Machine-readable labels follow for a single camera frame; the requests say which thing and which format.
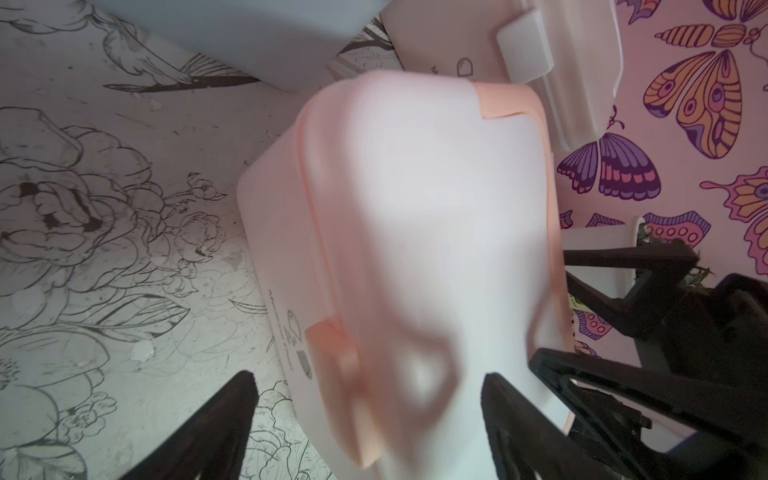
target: butterfly wallpaper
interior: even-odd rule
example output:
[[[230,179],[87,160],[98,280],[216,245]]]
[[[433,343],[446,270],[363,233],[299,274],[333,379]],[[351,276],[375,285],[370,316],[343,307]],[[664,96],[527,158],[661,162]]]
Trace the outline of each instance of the butterfly wallpaper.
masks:
[[[555,155],[561,227],[640,221],[707,286],[768,281],[768,0],[615,4],[624,73],[604,136]]]

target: purple butterfly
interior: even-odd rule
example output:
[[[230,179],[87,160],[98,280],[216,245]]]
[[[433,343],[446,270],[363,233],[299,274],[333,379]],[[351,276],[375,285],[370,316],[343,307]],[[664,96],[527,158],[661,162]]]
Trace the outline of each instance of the purple butterfly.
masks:
[[[587,223],[586,227],[603,227],[610,225],[624,225],[624,222],[616,220],[615,218],[606,217],[605,215],[595,214],[589,219],[589,223]]]
[[[608,127],[620,123],[614,117]],[[580,194],[592,190],[598,171],[599,190],[607,197],[646,200],[661,193],[661,180],[653,162],[640,147],[622,135],[606,133],[599,141],[584,145],[558,165],[558,173],[570,177],[571,188]]]

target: floral wallpaper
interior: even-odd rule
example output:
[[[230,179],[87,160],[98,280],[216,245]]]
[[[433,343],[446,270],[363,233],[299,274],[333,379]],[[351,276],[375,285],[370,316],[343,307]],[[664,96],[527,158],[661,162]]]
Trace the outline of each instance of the floral wallpaper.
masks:
[[[240,477],[332,478],[233,193],[318,88],[399,67],[378,19],[297,92],[83,0],[0,0],[0,45],[0,478],[120,478],[241,369]]]

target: orange butterfly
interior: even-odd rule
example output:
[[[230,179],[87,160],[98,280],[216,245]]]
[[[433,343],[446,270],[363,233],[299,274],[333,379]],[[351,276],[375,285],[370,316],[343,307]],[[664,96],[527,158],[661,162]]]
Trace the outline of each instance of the orange butterfly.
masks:
[[[728,192],[723,203],[730,209],[729,218],[750,223],[744,240],[750,243],[747,255],[755,260],[755,271],[768,274],[768,167],[760,167],[755,174],[737,175],[731,184],[701,182],[707,190],[722,188]]]
[[[702,0],[715,15],[734,20],[739,0]],[[747,22],[768,9],[768,0],[743,0],[739,20]],[[661,72],[643,97],[645,108],[664,118],[677,107],[677,123],[688,140],[709,158],[722,158],[736,143],[741,125],[742,98],[739,69],[729,48],[746,37],[746,26],[728,24],[680,25],[656,34],[669,45],[725,48],[686,58]]]

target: flower drawing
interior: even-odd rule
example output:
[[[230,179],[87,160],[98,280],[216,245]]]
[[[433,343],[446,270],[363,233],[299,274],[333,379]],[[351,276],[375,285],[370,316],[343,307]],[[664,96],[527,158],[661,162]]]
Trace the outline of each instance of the flower drawing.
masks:
[[[104,392],[96,392],[78,407],[72,409],[69,416],[58,423],[57,435],[66,443],[80,442],[83,437],[92,437],[107,424],[104,415],[117,410],[117,401]]]
[[[331,475],[296,421],[288,384],[277,382],[259,392],[240,476],[249,480],[327,480]]]
[[[224,237],[217,217],[198,212],[182,220],[174,245],[187,262],[207,262],[219,250]]]
[[[97,370],[108,358],[101,343],[80,333],[32,333],[0,343],[0,449],[55,432],[59,412],[85,400],[71,392],[87,399],[90,379],[101,377]]]
[[[201,54],[188,54],[183,65],[172,65],[147,47],[147,36],[130,22],[101,12],[85,0],[0,0],[0,22],[29,34],[55,34],[97,28],[103,32],[104,55],[136,84],[108,84],[119,91],[173,91],[229,87],[259,81]]]

